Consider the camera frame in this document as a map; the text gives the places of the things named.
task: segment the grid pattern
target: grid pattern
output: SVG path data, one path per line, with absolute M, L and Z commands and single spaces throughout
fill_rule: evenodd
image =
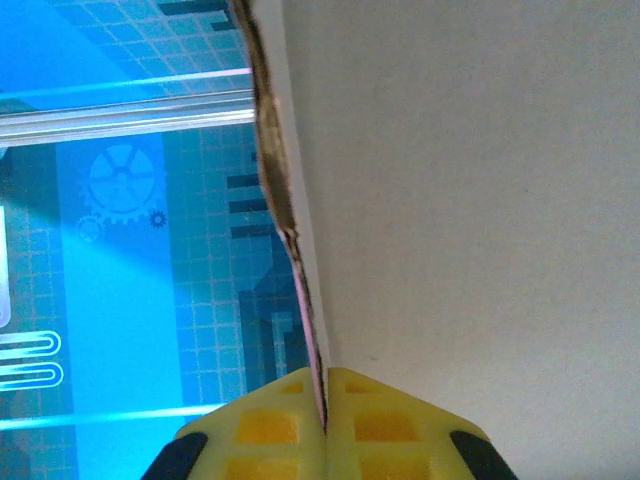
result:
M 164 138 L 183 398 L 229 402 L 246 383 L 224 178 L 250 156 L 253 132 L 231 126 Z
M 285 350 L 285 333 L 293 328 L 290 313 L 276 313 L 271 322 L 273 324 L 273 349 L 276 360 L 276 375 L 284 377 L 287 373 L 287 352 Z
M 229 402 L 306 364 L 291 266 L 258 186 L 252 125 L 164 142 L 183 399 Z
M 11 148 L 0 163 L 5 207 L 11 322 L 1 333 L 54 330 L 66 337 L 55 147 Z M 73 411 L 69 352 L 50 357 L 65 372 L 55 388 L 5 392 L 2 418 L 39 417 Z M 77 477 L 72 427 L 3 434 L 2 478 Z
M 225 1 L 48 0 L 131 79 L 234 68 L 248 60 Z M 248 76 L 145 87 L 154 96 L 249 88 Z

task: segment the white line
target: white line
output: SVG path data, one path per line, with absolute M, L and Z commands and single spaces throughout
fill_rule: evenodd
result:
M 197 407 L 165 408 L 161 410 L 145 410 L 124 413 L 99 413 L 94 415 L 54 415 L 38 418 L 14 418 L 0 420 L 0 431 L 21 430 L 28 428 L 61 427 L 65 425 L 84 425 L 90 423 L 120 422 L 124 420 L 143 420 L 150 418 L 187 417 L 192 415 L 206 415 L 219 408 L 224 403 L 199 405 Z

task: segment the blue background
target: blue background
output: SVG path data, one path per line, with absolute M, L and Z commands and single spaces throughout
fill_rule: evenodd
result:
M 126 184 L 147 183 L 123 214 L 119 197 L 105 196 L 117 179 L 104 175 L 132 151 L 139 161 Z M 65 378 L 0 394 L 2 418 L 226 403 L 305 365 L 290 265 L 254 151 L 252 125 L 7 151 L 13 316 L 0 333 L 58 332 L 53 360 Z M 3 432 L 3 478 L 137 478 L 187 420 Z

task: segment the yellow object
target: yellow object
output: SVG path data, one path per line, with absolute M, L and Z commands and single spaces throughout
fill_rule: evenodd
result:
M 474 480 L 449 437 L 455 430 L 487 439 L 471 422 L 400 390 L 329 370 L 330 480 Z
M 182 428 L 209 437 L 189 480 L 326 480 L 311 371 L 280 378 Z
M 474 424 L 351 370 L 329 370 L 328 419 L 325 436 L 305 368 L 190 423 L 176 438 L 208 436 L 189 480 L 515 478 L 497 452 L 497 463 L 483 453 L 492 447 Z M 475 467 L 452 432 L 481 444 L 466 457 Z M 486 470 L 496 466 L 502 470 Z

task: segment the gear symbol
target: gear symbol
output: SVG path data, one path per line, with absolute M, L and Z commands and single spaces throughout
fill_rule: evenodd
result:
M 149 215 L 149 223 L 154 228 L 162 228 L 167 224 L 167 216 L 160 210 L 154 210 Z
M 156 205 L 164 189 L 164 172 L 138 145 L 117 144 L 93 160 L 81 187 L 94 215 L 126 224 Z
M 87 243 L 97 242 L 104 233 L 102 220 L 94 215 L 82 217 L 76 223 L 78 235 Z

